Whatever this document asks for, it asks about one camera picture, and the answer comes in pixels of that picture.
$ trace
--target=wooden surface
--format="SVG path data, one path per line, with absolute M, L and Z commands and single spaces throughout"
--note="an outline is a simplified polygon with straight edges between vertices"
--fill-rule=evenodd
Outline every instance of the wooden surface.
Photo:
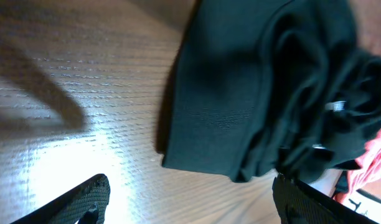
M 192 1 L 0 0 L 0 223 L 89 177 L 105 223 L 279 223 L 275 174 L 160 167 L 155 130 Z

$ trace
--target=table top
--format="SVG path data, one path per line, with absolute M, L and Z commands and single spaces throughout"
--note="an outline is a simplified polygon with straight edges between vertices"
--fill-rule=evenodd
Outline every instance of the table top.
M 98 173 L 105 223 L 280 223 L 273 172 L 234 184 L 160 166 L 158 112 L 193 1 L 13 2 L 0 0 L 0 223 Z

